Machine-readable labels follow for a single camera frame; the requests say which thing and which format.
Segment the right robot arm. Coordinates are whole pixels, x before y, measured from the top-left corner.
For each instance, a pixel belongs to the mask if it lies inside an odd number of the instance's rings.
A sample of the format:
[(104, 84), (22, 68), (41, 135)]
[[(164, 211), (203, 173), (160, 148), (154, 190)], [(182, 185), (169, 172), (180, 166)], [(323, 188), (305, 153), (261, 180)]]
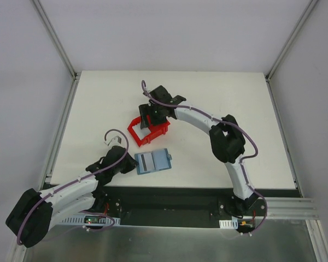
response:
[(141, 116), (140, 127), (147, 128), (151, 124), (158, 126), (173, 118), (191, 124), (209, 136), (213, 155), (227, 168), (233, 185), (235, 209), (240, 215), (248, 215), (255, 208), (250, 198), (253, 191), (249, 189), (241, 165), (241, 158), (245, 152), (245, 139), (237, 129), (237, 122), (231, 115), (214, 120), (202, 110), (193, 109), (186, 98), (172, 97), (168, 91), (159, 86), (148, 91), (145, 81), (142, 81), (143, 94), (149, 98), (147, 104), (139, 106)]

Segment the red plastic bin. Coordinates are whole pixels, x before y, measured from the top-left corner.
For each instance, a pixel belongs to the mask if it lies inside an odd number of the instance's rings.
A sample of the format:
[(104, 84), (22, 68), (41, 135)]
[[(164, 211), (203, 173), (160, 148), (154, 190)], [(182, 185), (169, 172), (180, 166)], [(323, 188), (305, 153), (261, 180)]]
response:
[(149, 127), (141, 129), (140, 122), (141, 117), (138, 116), (134, 118), (127, 127), (129, 134), (134, 139), (138, 147), (150, 144), (154, 139), (161, 135), (165, 135), (168, 132), (168, 127), (170, 125), (170, 122), (166, 121), (158, 126), (153, 126), (150, 124)]

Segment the blue leather card holder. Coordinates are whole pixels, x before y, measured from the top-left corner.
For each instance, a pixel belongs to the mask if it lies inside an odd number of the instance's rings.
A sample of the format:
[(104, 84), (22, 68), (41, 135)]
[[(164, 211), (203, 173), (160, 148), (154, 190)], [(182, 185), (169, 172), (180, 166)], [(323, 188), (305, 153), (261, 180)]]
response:
[(159, 172), (172, 168), (172, 156), (169, 154), (168, 149), (166, 148), (136, 153), (134, 158), (138, 162), (138, 175)]

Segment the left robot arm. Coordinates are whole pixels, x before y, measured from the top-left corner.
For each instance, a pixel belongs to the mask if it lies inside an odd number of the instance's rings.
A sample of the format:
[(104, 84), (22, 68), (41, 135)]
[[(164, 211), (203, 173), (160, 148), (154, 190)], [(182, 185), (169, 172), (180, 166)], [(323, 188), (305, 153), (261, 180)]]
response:
[(5, 221), (16, 235), (19, 246), (39, 243), (57, 223), (78, 213), (107, 215), (110, 201), (105, 185), (118, 173), (136, 169), (138, 162), (121, 146), (112, 146), (107, 154), (85, 168), (71, 181), (50, 189), (26, 190)]

